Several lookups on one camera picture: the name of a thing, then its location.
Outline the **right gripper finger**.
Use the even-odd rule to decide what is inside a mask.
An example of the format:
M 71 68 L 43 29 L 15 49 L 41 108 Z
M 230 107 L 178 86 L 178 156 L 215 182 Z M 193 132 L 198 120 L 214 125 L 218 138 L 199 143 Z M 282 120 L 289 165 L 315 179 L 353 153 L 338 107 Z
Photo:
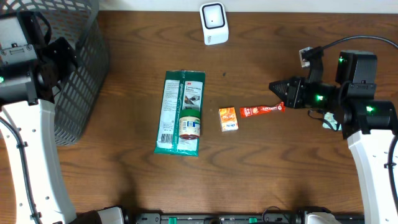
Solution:
M 286 93 L 289 89 L 289 85 L 290 85 L 289 80 L 279 80 L 271 82 L 269 84 L 269 89 L 274 93 Z
M 274 93 L 284 103 L 286 107 L 289 106 L 288 91 L 274 91 Z

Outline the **red snack bar wrapper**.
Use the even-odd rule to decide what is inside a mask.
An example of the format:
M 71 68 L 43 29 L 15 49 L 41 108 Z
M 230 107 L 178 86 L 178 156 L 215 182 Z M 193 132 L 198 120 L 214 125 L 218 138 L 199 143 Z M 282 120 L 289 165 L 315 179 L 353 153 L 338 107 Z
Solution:
M 239 109 L 242 118 L 247 118 L 250 116 L 267 114 L 272 111 L 285 111 L 285 105 L 283 102 L 278 103 L 275 106 L 253 106 L 253 107 L 241 107 Z

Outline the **orange tissue pack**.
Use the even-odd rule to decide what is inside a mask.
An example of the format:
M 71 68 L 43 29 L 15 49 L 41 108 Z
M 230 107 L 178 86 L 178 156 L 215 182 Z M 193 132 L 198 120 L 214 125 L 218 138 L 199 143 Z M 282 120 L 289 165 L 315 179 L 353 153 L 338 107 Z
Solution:
M 236 110 L 234 107 L 220 108 L 218 112 L 222 132 L 237 131 L 239 129 Z

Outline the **green lid glass jar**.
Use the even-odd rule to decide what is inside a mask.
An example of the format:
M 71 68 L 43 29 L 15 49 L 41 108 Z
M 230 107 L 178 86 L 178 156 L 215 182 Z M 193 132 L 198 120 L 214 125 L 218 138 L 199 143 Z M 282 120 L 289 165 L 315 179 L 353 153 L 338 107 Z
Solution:
M 180 112 L 179 137 L 194 140 L 200 137 L 201 113 L 195 109 L 184 109 Z

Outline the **green 3M gloves package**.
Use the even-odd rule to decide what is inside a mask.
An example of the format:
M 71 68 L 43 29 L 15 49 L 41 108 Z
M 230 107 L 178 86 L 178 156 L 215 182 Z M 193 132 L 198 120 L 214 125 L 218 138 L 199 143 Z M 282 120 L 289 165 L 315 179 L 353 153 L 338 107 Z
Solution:
M 179 137 L 179 118 L 181 110 L 184 109 L 202 112 L 204 87 L 205 72 L 166 72 L 154 149 L 156 154 L 198 156 L 200 140 L 185 140 Z

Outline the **mint green wipes packet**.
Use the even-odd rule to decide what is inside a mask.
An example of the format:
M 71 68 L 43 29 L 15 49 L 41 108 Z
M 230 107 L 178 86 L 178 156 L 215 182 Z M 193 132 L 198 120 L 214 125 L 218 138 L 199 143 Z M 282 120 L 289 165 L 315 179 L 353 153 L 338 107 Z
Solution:
M 326 112 L 323 119 L 325 120 L 322 127 L 325 129 L 332 129 L 334 131 L 341 131 L 341 124 L 334 119 L 334 114 Z

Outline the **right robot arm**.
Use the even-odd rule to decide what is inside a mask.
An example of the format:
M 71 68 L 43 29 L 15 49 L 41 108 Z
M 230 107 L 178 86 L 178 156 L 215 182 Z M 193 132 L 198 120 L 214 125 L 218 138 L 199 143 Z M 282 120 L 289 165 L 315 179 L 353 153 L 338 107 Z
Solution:
M 374 98 L 377 56 L 342 50 L 333 86 L 322 81 L 321 48 L 299 55 L 308 77 L 275 81 L 269 89 L 288 108 L 333 114 L 356 165 L 365 223 L 397 223 L 397 112 L 392 102 Z

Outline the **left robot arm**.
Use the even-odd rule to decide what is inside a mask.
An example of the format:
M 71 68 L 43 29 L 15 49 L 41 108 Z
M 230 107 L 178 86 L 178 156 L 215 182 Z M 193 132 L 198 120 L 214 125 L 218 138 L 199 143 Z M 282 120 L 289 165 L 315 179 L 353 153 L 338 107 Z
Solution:
M 63 181 L 55 142 L 53 89 L 79 66 L 63 37 L 42 31 L 40 12 L 1 16 L 1 135 L 16 196 L 18 223 L 127 223 L 119 206 L 77 214 Z

